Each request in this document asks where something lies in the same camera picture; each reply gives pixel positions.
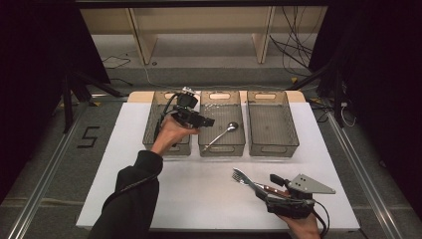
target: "white tabletop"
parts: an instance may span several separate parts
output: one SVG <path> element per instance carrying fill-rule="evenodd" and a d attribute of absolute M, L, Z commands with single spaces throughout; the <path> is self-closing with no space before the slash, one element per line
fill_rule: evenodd
<path fill-rule="evenodd" d="M 160 192 L 151 229 L 287 230 L 287 224 L 268 213 L 264 202 L 255 196 L 251 188 L 231 178 L 233 167 L 237 167 L 254 181 L 274 187 L 278 186 L 270 181 L 271 173 L 289 180 L 303 173 L 334 188 L 336 194 L 314 194 L 314 199 L 322 203 L 329 213 L 330 230 L 357 230 L 359 225 L 311 107 L 307 103 L 290 105 L 300 141 L 292 158 L 250 156 L 247 133 L 242 157 L 201 157 L 196 135 L 191 139 L 190 156 L 165 157 L 158 177 Z M 245 132 L 248 132 L 246 108 L 242 107 Z M 94 225 L 104 201 L 113 192 L 118 171 L 133 165 L 137 152 L 144 149 L 142 138 L 149 108 L 150 104 L 146 103 L 123 104 L 77 226 L 89 229 Z M 318 205 L 316 212 L 326 222 L 326 215 Z"/>

